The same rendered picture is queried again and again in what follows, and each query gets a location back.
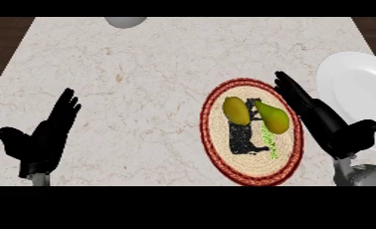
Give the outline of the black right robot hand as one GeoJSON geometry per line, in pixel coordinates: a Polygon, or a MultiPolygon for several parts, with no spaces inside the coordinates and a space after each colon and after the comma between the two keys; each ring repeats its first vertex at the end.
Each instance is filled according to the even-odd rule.
{"type": "Polygon", "coordinates": [[[307,93],[293,79],[282,71],[274,74],[274,90],[327,154],[335,159],[344,159],[370,148],[375,144],[376,120],[363,119],[348,124],[327,103],[307,93]]]}

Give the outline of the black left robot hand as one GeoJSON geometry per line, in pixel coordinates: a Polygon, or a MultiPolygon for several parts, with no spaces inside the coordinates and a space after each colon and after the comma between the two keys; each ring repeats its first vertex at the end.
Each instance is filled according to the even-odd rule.
{"type": "Polygon", "coordinates": [[[4,152],[21,161],[21,178],[31,179],[35,174],[49,175],[58,168],[80,109],[75,92],[66,89],[47,119],[38,123],[32,134],[10,126],[0,127],[4,152]]]}

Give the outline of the white plate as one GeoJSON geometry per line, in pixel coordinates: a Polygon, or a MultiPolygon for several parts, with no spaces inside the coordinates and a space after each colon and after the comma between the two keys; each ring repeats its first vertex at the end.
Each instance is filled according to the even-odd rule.
{"type": "Polygon", "coordinates": [[[339,52],[320,63],[317,92],[348,123],[376,120],[376,56],[339,52]]]}

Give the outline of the round woven red-rimmed placemat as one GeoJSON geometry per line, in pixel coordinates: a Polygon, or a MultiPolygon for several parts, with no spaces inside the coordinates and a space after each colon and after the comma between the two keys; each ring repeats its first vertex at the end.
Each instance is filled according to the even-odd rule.
{"type": "Polygon", "coordinates": [[[201,108],[199,136],[214,166],[240,185],[277,185],[292,176],[302,157],[304,130],[296,113],[270,84],[237,78],[214,88],[201,108]],[[246,104],[249,125],[227,120],[221,105],[230,97],[239,97],[246,104]],[[289,129],[283,134],[267,130],[254,100],[285,111],[289,129]]]}

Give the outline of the yellow-green pear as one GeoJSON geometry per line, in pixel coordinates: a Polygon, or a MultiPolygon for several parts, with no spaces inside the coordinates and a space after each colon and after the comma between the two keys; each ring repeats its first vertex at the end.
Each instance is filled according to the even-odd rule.
{"type": "Polygon", "coordinates": [[[268,131],[274,134],[283,134],[289,129],[286,112],[261,101],[255,101],[254,104],[268,131]]]}

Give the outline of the grey round object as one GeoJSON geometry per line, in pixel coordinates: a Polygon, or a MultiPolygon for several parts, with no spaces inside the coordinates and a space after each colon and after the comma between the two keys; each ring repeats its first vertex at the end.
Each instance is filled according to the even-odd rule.
{"type": "Polygon", "coordinates": [[[106,21],[115,28],[128,29],[139,26],[146,17],[106,17],[106,21]]]}

